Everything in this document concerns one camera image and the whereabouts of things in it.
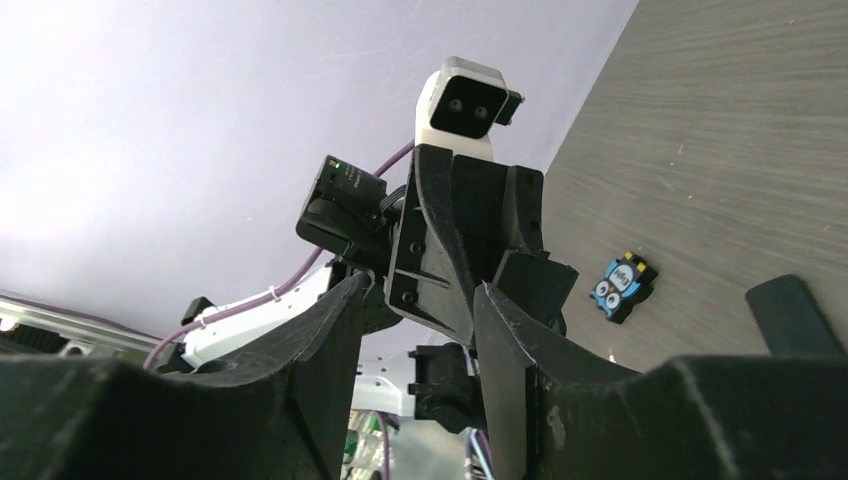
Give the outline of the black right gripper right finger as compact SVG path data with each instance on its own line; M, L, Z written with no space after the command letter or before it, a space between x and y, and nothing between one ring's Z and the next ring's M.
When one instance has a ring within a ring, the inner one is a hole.
M843 479L843 358L674 357L644 373L528 316L494 286L474 320L500 479Z

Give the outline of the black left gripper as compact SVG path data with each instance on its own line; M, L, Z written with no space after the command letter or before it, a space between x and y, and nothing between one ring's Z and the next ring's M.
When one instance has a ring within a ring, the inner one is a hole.
M474 291L504 254L544 247L544 175L433 145L414 148L385 280L387 305L471 345Z

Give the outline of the black battery cover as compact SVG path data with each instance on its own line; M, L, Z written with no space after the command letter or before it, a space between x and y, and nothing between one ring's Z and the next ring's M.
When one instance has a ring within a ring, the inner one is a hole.
M745 301L771 354L846 356L806 282L786 274L749 289Z

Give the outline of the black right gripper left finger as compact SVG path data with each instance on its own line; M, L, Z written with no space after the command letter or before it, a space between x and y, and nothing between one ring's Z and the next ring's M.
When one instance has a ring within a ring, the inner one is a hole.
M335 479L365 278L192 374L108 357L1 361L5 479Z

